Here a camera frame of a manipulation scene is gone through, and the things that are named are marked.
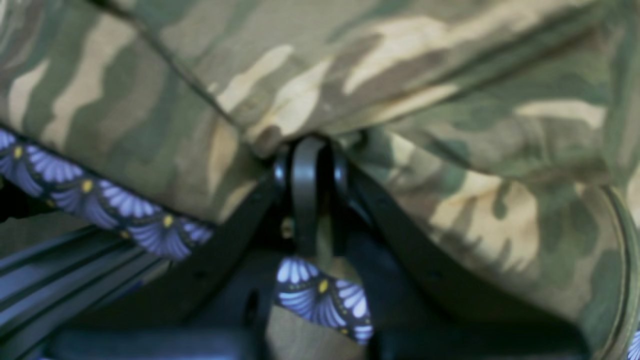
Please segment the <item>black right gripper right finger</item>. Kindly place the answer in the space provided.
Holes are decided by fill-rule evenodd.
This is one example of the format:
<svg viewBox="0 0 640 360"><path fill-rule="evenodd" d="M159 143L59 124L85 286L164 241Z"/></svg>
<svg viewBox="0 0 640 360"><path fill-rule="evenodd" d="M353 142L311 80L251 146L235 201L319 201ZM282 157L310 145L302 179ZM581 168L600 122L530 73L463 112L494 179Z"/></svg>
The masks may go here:
<svg viewBox="0 0 640 360"><path fill-rule="evenodd" d="M465 269L338 146L321 151L320 177L334 253L368 303L368 360L589 359L576 325Z"/></svg>

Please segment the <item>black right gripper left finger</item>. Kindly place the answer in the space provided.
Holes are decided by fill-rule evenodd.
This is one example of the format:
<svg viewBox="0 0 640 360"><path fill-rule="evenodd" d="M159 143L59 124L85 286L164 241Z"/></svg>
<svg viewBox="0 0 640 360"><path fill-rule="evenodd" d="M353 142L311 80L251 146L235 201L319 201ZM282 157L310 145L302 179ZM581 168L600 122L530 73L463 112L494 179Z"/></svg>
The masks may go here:
<svg viewBox="0 0 640 360"><path fill-rule="evenodd" d="M276 157L229 220L192 256L140 290L60 326L52 360L267 360L279 268L317 255L326 141Z"/></svg>

